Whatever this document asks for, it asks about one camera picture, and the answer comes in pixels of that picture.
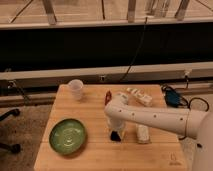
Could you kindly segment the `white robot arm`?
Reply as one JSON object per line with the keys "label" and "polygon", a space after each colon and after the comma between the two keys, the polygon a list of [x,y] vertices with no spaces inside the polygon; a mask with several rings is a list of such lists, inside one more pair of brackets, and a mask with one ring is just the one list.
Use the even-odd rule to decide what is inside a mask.
{"label": "white robot arm", "polygon": [[124,93],[116,94],[105,105],[104,112],[112,131],[120,131],[129,121],[195,139],[192,171],[213,171],[213,113],[130,106]]}

